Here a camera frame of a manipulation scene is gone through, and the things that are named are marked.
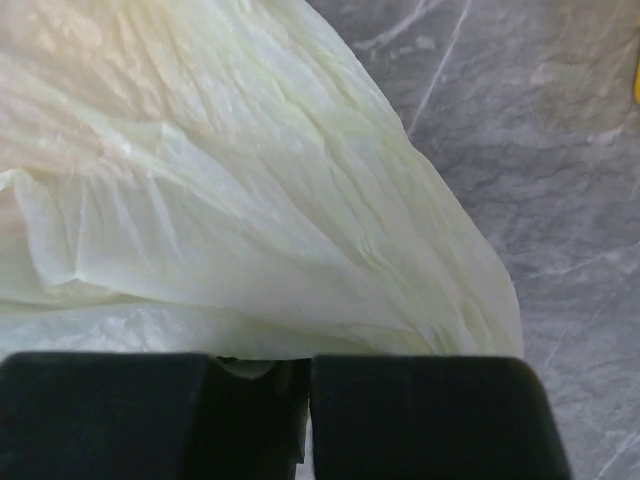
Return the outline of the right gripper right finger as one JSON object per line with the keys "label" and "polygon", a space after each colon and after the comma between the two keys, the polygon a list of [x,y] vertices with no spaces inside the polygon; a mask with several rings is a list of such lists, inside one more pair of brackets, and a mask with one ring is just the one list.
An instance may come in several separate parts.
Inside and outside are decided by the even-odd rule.
{"label": "right gripper right finger", "polygon": [[546,392],[506,357],[320,356],[318,479],[569,479]]}

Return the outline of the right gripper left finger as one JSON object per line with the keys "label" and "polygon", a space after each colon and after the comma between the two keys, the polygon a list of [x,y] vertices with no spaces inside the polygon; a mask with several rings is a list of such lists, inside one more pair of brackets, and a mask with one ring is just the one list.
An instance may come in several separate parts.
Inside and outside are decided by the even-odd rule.
{"label": "right gripper left finger", "polygon": [[291,479],[310,364],[22,352],[1,364],[5,479]]}

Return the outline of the pale green plastic bag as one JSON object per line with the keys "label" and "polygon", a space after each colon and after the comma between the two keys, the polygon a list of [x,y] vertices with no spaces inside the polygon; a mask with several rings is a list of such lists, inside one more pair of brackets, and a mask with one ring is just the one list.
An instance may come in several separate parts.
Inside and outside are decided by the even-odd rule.
{"label": "pale green plastic bag", "polygon": [[1,5],[1,351],[523,353],[503,263],[303,1]]}

